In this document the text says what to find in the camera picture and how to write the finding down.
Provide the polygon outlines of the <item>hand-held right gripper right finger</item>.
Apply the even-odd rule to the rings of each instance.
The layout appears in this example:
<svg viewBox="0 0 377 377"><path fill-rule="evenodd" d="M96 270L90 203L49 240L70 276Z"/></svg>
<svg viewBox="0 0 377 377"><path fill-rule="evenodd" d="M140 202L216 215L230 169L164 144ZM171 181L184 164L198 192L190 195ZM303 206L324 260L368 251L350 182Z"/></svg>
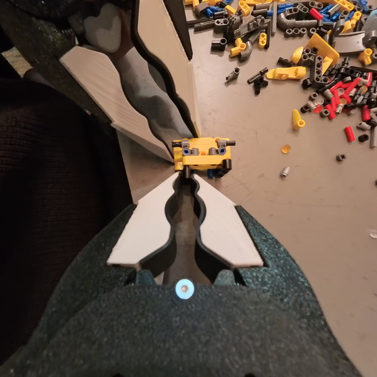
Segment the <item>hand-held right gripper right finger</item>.
<svg viewBox="0 0 377 377"><path fill-rule="evenodd" d="M230 268L261 267L264 262L236 205L197 174L192 175L194 196L202 205L199 240L204 250Z"/></svg>

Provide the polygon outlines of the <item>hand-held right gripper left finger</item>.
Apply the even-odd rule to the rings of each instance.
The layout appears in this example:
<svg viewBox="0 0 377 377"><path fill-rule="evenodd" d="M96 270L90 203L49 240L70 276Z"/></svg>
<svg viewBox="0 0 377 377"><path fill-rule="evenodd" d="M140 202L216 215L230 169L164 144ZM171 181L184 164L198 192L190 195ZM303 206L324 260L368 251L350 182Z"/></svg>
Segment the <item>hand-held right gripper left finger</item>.
<svg viewBox="0 0 377 377"><path fill-rule="evenodd" d="M172 226L165 208L175 194L173 186L178 178L179 173L174 173L137 202L107 265L142 266L153 252L167 243Z"/></svg>

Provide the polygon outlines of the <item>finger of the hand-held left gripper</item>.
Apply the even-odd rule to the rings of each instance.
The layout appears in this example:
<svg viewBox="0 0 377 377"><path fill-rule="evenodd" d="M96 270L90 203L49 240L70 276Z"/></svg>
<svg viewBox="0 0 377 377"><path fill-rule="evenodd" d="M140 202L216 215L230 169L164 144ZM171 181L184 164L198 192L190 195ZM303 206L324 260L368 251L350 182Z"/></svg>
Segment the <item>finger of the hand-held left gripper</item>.
<svg viewBox="0 0 377 377"><path fill-rule="evenodd" d="M107 115L117 131L156 156L173 163L172 153L152 133L148 119L128 101L120 75L106 54L75 46L59 60Z"/></svg>
<svg viewBox="0 0 377 377"><path fill-rule="evenodd" d="M139 54L162 76L167 95L191 134L202 137L183 1L134 1L130 32Z"/></svg>

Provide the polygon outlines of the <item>yellow brick assembly grey connectors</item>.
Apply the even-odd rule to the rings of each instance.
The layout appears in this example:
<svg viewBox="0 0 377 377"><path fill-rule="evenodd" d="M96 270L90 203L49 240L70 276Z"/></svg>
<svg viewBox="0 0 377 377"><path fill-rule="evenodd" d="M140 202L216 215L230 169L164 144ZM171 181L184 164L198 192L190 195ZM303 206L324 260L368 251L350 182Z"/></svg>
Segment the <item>yellow brick assembly grey connectors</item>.
<svg viewBox="0 0 377 377"><path fill-rule="evenodd" d="M228 138L191 138L172 142L175 172L182 173L183 166L190 166L191 176L196 171L209 171L208 177L216 178L216 169L224 159L232 159L231 147L236 141Z"/></svg>

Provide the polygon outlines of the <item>person's dark clothing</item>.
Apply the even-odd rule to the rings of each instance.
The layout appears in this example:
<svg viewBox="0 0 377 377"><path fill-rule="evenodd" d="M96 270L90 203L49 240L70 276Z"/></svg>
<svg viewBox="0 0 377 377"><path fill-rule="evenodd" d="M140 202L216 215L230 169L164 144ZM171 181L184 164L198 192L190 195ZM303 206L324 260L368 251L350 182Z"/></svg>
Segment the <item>person's dark clothing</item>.
<svg viewBox="0 0 377 377"><path fill-rule="evenodd" d="M1 78L1 364L61 276L132 202L116 132L54 88Z"/></svg>

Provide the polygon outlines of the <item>yellow cone tooth piece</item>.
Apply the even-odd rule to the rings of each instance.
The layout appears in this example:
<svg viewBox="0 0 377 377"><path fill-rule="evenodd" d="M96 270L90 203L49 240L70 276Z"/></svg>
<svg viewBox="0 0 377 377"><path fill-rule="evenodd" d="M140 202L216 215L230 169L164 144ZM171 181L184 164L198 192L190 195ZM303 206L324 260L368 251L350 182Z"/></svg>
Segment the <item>yellow cone tooth piece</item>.
<svg viewBox="0 0 377 377"><path fill-rule="evenodd" d="M292 129L298 131L306 125L306 122L301 118L300 112L297 109L292 111Z"/></svg>

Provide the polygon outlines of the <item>pile of building brick pieces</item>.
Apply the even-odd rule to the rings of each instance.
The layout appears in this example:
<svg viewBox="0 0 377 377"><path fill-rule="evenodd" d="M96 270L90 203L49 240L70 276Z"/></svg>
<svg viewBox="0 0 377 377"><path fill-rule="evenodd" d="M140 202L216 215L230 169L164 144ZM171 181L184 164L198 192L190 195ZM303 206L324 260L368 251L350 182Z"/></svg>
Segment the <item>pile of building brick pieces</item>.
<svg viewBox="0 0 377 377"><path fill-rule="evenodd" d="M335 119L361 111L359 142L376 148L376 16L368 1L184 1L195 14L187 21L194 32L211 29L222 38L211 42L211 51L229 48L231 58L247 61L253 47L267 50L276 31L285 39L308 37L277 67L263 68L247 80L255 95L272 80L301 81L313 90L299 110Z"/></svg>

